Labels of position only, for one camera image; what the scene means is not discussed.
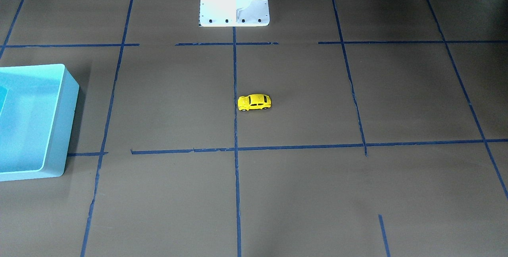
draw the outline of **plastic box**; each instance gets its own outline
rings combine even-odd
[[[63,64],[0,67],[0,181],[64,173],[78,90]]]

